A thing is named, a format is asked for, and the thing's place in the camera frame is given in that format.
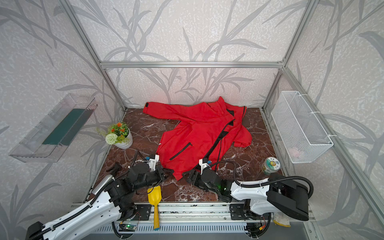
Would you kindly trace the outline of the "aluminium frame rail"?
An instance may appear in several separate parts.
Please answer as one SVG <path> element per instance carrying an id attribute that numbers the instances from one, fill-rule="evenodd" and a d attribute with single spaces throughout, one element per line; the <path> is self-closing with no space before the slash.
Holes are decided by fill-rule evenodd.
<path id="1" fill-rule="evenodd" d="M 235 203 L 223 203 L 223 202 L 160 202 L 158 205 L 159 208 L 159 218 L 160 224 L 176 224 L 176 223 L 257 223 L 257 222 L 267 222 L 267 221 L 255 221 L 255 220 L 246 220 L 246 221 L 233 221 L 231 220 L 231 215 L 229 211 L 230 204 L 244 204 L 244 202 L 235 202 Z M 97 222 L 98 228 L 101 226 L 110 226 L 112 222 L 119 224 L 121 221 L 116 221 L 112 219 L 113 210 L 107 210 L 104 213 L 97 214 L 96 217 L 92 217 L 92 221 Z M 152 206 L 151 215 L 148 221 L 125 221 L 128 224 L 153 224 L 154 222 L 154 207 Z"/>

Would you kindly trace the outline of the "green circuit board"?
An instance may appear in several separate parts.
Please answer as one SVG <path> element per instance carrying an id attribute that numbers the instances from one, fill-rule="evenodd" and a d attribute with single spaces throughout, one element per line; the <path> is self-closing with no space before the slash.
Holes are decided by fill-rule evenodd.
<path id="1" fill-rule="evenodd" d="M 121 222 L 119 224 L 119 228 L 121 232 L 135 232 L 137 228 L 137 224 L 125 224 Z"/>

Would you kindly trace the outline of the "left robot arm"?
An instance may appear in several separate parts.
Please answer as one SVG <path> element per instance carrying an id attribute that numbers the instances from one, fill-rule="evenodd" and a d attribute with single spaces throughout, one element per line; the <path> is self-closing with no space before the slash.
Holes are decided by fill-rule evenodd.
<path id="1" fill-rule="evenodd" d="M 105 224 L 125 221 L 139 213 L 132 200 L 141 189 L 149 189 L 166 180 L 172 170 L 158 164 L 137 163 L 118 178 L 101 186 L 93 199 L 56 220 L 28 227 L 27 240 L 80 240 Z"/>

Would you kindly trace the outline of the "potted artificial flower plant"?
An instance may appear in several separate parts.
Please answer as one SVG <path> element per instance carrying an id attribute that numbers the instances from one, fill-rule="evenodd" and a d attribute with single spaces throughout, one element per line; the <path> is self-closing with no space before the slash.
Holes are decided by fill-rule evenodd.
<path id="1" fill-rule="evenodd" d="M 107 130 L 97 128 L 97 133 L 100 134 L 108 145 L 116 146 L 126 150 L 133 144 L 133 136 L 125 122 L 118 122 L 110 125 Z"/>

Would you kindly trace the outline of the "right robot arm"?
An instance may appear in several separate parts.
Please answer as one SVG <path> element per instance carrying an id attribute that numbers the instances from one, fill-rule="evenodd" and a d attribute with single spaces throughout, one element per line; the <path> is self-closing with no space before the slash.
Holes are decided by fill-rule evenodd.
<path id="1" fill-rule="evenodd" d="M 215 193 L 219 201 L 244 202 L 248 217 L 250 213 L 260 216 L 283 213 L 299 221 L 309 220 L 309 199 L 314 193 L 314 186 L 309 179 L 272 173 L 263 180 L 240 182 L 237 172 L 233 171 L 233 179 L 226 180 L 213 170 L 217 165 L 203 162 L 199 171 L 193 169 L 183 173 L 183 177 L 191 185 Z"/>

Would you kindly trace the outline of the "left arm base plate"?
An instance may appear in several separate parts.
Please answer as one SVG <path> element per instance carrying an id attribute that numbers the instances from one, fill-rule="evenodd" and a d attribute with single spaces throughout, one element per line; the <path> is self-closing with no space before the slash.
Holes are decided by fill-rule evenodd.
<path id="1" fill-rule="evenodd" d="M 122 214 L 120 221 L 148 221 L 151 215 L 152 205 L 138 204 L 130 212 Z"/>

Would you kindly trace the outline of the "clear acrylic wall shelf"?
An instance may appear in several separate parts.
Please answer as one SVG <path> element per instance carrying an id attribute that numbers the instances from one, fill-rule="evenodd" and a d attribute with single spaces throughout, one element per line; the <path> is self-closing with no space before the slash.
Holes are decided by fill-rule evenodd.
<path id="1" fill-rule="evenodd" d="M 9 155 L 23 163 L 58 162 L 97 107 L 94 97 L 67 94 Z"/>

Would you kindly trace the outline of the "white work glove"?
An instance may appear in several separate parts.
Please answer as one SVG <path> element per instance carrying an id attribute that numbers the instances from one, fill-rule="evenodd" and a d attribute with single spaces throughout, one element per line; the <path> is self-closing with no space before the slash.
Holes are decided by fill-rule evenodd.
<path id="1" fill-rule="evenodd" d="M 277 226 L 285 227 L 285 228 L 290 228 L 290 217 L 287 216 L 284 213 L 278 212 L 273 214 L 273 222 Z"/>

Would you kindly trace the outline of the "silver spray bottle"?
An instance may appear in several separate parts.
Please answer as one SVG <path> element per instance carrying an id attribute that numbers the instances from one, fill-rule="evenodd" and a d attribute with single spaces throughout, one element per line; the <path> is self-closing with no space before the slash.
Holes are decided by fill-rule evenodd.
<path id="1" fill-rule="evenodd" d="M 91 194 L 96 195 L 97 193 L 99 193 L 105 185 L 107 185 L 108 183 L 110 183 L 112 180 L 115 179 L 115 177 L 117 176 L 118 172 L 121 169 L 122 169 L 122 166 L 119 163 L 115 163 L 112 168 L 107 170 L 109 174 L 106 175 L 101 180 L 101 182 L 93 188 L 93 190 L 91 191 Z"/>

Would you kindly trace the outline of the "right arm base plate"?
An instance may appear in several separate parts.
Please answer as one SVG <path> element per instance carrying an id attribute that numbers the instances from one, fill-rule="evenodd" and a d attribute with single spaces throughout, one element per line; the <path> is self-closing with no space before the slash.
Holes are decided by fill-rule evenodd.
<path id="1" fill-rule="evenodd" d="M 233 221 L 246 221 L 246 220 L 255 220 L 255 221 L 269 221 L 272 218 L 271 213 L 266 213 L 263 215 L 258 215 L 252 212 L 251 210 L 245 210 L 244 204 L 230 204 L 229 211 L 231 215 L 231 220 Z"/>

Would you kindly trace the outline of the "yellow plastic scoop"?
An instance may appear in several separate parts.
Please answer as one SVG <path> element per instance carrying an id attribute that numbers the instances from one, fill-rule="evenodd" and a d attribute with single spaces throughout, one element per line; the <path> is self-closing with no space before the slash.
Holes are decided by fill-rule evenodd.
<path id="1" fill-rule="evenodd" d="M 149 200 L 149 203 L 154 207 L 154 230 L 158 231 L 160 229 L 158 205 L 162 200 L 162 193 L 161 193 L 160 186 L 156 186 L 151 189 L 148 189 L 148 200 Z"/>

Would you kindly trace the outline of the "green label tin can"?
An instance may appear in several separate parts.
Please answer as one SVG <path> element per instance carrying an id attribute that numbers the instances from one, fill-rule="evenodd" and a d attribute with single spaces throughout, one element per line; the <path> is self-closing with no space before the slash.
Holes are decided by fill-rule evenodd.
<path id="1" fill-rule="evenodd" d="M 276 173 L 281 169 L 281 163 L 274 157 L 266 158 L 262 165 L 262 171 L 265 175 L 270 176 L 272 173 Z"/>

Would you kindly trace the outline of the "red jacket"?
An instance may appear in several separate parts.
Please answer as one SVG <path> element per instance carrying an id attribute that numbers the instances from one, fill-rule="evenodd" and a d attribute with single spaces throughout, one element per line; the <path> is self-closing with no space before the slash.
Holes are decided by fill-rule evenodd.
<path id="1" fill-rule="evenodd" d="M 148 102 L 143 112 L 157 119 L 179 121 L 173 130 L 163 133 L 157 149 L 162 166 L 173 170 L 178 181 L 200 160 L 216 163 L 231 146 L 246 148 L 252 143 L 250 132 L 243 126 L 247 108 L 230 105 L 222 97 L 189 107 Z"/>

